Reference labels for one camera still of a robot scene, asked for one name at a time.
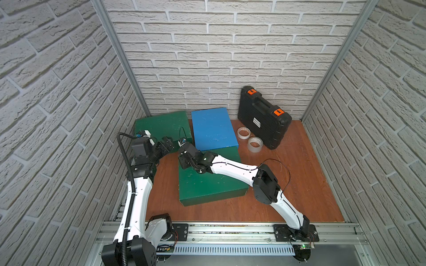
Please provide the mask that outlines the green shoebox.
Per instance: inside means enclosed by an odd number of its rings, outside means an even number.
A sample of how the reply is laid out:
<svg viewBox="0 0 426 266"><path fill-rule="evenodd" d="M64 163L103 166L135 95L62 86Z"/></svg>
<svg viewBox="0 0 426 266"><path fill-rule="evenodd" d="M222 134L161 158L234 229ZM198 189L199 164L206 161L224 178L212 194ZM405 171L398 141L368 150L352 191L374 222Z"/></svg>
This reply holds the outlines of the green shoebox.
<svg viewBox="0 0 426 266"><path fill-rule="evenodd" d="M148 130L151 133L151 137L155 137L158 141L162 140L164 136L172 138L175 149L170 152L171 154L178 152L178 141L182 137L186 138L187 142L194 143L185 111L144 117L136 120L134 134L140 131L144 132L145 130Z"/></svg>
<svg viewBox="0 0 426 266"><path fill-rule="evenodd" d="M246 183L225 175L200 174L192 167L178 168L179 201L185 207L244 196L249 189Z"/></svg>

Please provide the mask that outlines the blue shoebox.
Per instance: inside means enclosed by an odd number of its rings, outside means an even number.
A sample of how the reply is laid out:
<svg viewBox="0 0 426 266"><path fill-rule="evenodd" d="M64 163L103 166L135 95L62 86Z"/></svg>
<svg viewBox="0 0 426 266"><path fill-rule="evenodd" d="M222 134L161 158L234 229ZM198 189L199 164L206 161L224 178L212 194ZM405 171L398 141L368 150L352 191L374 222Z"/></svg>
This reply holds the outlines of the blue shoebox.
<svg viewBox="0 0 426 266"><path fill-rule="evenodd" d="M239 146L226 108L192 111L191 117L198 150Z"/></svg>

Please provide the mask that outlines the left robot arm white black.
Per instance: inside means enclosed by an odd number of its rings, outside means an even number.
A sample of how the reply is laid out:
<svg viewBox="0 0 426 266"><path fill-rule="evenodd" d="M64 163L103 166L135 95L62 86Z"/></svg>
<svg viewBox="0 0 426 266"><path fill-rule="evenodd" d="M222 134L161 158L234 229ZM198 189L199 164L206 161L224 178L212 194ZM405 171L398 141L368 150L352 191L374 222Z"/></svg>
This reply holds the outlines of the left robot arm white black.
<svg viewBox="0 0 426 266"><path fill-rule="evenodd" d="M102 262L106 266L154 266L157 262L157 247L164 236L173 232L169 214L153 216L148 222L146 211L153 188L156 167L160 159L174 149L173 141L163 137L155 142L147 130L129 135L133 159L129 159L121 138L116 139L126 165L127 196L123 219L113 243L102 250Z"/></svg>

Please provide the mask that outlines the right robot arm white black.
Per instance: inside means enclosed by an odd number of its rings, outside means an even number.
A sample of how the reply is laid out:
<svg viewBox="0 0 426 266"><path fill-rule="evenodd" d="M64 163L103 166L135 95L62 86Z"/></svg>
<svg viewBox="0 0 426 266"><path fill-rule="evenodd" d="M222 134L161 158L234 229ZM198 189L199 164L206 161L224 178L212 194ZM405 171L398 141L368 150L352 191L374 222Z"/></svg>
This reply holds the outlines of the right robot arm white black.
<svg viewBox="0 0 426 266"><path fill-rule="evenodd" d="M259 202L272 206L285 220L293 241L308 238L310 221L286 198L278 179L268 165L245 165L211 151L202 152L193 144L180 140L179 163L183 169L193 168L199 174L225 175L251 186Z"/></svg>

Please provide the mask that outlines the tape roll front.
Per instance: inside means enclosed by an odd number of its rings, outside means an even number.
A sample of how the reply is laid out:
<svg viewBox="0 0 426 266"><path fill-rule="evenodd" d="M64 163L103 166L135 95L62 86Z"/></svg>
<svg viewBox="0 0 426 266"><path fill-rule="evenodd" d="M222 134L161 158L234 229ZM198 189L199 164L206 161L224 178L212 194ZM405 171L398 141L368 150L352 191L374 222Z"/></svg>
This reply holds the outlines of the tape roll front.
<svg viewBox="0 0 426 266"><path fill-rule="evenodd" d="M264 143L259 137L251 137L248 139L247 148L252 153L259 153L263 146Z"/></svg>

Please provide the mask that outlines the black tool case orange latches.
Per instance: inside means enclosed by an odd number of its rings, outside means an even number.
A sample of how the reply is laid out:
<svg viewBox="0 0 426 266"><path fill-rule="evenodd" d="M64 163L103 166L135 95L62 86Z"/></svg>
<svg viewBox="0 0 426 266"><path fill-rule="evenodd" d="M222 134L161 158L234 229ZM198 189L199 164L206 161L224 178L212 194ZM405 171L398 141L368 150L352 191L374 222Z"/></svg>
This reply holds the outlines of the black tool case orange latches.
<svg viewBox="0 0 426 266"><path fill-rule="evenodd" d="M268 102L251 86L241 89L237 118L270 150L280 145L292 122L290 114Z"/></svg>

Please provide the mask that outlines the left small circuit board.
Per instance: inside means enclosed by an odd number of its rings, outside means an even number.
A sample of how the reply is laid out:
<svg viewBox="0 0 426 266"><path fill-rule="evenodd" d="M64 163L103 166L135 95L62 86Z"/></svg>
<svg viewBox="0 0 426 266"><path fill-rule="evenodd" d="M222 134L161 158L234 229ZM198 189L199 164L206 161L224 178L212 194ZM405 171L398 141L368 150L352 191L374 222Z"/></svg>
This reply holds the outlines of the left small circuit board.
<svg viewBox="0 0 426 266"><path fill-rule="evenodd" d="M174 249L175 249L174 245L162 244L157 246L156 252L157 253L173 253Z"/></svg>

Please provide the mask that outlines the small circuit board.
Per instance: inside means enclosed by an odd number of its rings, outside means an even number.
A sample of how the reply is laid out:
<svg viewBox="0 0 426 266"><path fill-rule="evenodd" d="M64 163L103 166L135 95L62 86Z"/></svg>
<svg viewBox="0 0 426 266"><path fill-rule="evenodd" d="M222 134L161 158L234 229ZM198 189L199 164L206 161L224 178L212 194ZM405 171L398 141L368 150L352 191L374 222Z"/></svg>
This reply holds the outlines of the small circuit board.
<svg viewBox="0 0 426 266"><path fill-rule="evenodd" d="M174 249L175 249L174 245L162 244L157 246L156 252L157 253L173 253Z"/></svg>
<svg viewBox="0 0 426 266"><path fill-rule="evenodd" d="M300 250L305 250L305 249L314 249L315 245L312 244L301 244L301 245L297 245L297 248Z"/></svg>

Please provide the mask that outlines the right small circuit board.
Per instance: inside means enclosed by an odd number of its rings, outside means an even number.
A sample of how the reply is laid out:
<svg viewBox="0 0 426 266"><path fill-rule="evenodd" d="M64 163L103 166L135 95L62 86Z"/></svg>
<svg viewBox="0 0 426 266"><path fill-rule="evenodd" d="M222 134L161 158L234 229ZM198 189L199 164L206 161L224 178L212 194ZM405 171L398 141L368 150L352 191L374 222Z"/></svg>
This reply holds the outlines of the right small circuit board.
<svg viewBox="0 0 426 266"><path fill-rule="evenodd" d="M301 244L301 245L297 245L297 248L300 250L305 250L305 249L314 249L315 245L312 244Z"/></svg>

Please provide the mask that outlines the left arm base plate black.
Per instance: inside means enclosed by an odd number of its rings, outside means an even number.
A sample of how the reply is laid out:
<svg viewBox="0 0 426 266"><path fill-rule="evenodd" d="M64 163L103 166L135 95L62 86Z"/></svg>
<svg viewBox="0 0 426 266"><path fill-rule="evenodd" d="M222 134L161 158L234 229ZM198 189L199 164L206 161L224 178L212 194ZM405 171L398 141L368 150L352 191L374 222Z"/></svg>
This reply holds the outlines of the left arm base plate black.
<svg viewBox="0 0 426 266"><path fill-rule="evenodd" d="M172 230L166 233L161 241L162 242L186 242L189 232L188 223L173 223Z"/></svg>

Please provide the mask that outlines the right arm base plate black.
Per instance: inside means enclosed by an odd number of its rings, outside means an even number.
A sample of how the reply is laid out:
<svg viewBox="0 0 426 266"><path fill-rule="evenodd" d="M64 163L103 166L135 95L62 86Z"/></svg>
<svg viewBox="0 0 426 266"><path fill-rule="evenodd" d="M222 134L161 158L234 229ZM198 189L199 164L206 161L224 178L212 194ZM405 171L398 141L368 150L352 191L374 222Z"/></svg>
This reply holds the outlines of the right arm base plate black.
<svg viewBox="0 0 426 266"><path fill-rule="evenodd" d="M319 236L315 225L309 224L306 229L296 230L288 225L275 224L272 226L276 242L319 242Z"/></svg>

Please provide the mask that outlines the left aluminium corner post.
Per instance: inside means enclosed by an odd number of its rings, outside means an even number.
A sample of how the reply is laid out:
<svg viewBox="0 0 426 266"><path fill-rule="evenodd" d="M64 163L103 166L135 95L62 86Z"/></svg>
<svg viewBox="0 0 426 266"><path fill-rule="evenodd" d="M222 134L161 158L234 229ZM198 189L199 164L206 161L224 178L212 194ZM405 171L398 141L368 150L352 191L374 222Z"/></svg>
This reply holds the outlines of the left aluminium corner post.
<svg viewBox="0 0 426 266"><path fill-rule="evenodd" d="M103 1L93 0L92 2L145 116L152 116Z"/></svg>

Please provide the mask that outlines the aluminium corner post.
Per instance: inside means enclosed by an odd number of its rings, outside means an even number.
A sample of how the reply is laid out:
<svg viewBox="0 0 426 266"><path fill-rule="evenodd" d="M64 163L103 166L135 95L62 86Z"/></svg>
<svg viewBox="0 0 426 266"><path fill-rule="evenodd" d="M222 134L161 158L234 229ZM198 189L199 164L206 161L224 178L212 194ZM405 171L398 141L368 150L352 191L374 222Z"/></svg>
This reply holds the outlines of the aluminium corner post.
<svg viewBox="0 0 426 266"><path fill-rule="evenodd" d="M321 82L319 83L318 88L316 89L315 93L312 96L312 99L310 103L308 104L301 121L305 123L309 117L309 115L312 113L316 103L318 102L320 96L322 95L323 91L325 90L327 84L332 79L335 71L338 69L342 61L345 59L347 53L349 52L350 48L352 47L355 39L361 32L361 30L364 28L364 25L366 24L367 20L369 19L371 13L374 11L376 5L378 4L379 0L368 0L364 4L359 16L355 20L353 26L351 27L346 39L344 40L343 44L341 45L340 49L338 50L335 58L333 59L330 67L328 68L325 76L322 78Z"/></svg>
<svg viewBox="0 0 426 266"><path fill-rule="evenodd" d="M92 2L145 116L152 116L103 1L93 0Z"/></svg>

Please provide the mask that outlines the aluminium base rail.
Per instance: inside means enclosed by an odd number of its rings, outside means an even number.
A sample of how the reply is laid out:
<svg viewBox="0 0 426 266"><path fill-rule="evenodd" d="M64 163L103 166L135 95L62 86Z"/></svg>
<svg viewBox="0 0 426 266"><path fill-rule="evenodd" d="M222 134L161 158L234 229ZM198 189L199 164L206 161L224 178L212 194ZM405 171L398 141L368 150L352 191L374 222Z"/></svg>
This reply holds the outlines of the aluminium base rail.
<svg viewBox="0 0 426 266"><path fill-rule="evenodd" d="M376 266L373 254L361 226L357 223L313 223L319 242L276 242L273 225L269 222L177 222L188 223L186 242L161 242L174 245L173 253L159 253L167 261L177 256L294 256L311 251L309 262L319 258L319 248L325 245L353 247L356 261L363 266ZM300 250L297 245L314 244L314 249Z"/></svg>

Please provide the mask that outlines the right aluminium corner post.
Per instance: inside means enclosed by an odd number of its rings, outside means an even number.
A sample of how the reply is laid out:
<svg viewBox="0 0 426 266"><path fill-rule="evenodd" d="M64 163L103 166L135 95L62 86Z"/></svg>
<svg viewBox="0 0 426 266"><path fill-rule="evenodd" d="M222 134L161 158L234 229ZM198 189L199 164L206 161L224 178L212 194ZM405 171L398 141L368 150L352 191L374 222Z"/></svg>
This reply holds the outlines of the right aluminium corner post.
<svg viewBox="0 0 426 266"><path fill-rule="evenodd" d="M352 47L355 39L361 32L361 30L364 28L364 25L366 24L367 20L369 19L371 13L374 11L376 5L378 4L379 0L368 0L364 4L359 16L355 20L353 26L351 27L346 39L344 40L343 44L341 45L340 49L338 50L335 58L333 59L330 67L328 68L325 76L322 78L321 82L319 83L318 88L316 89L315 93L312 96L312 99L310 103L308 104L301 121L305 123L309 117L309 115L312 113L316 103L318 102L320 96L322 95L323 91L325 90L327 84L332 79L335 71L338 69L342 61L345 59L347 53L349 52L350 48Z"/></svg>

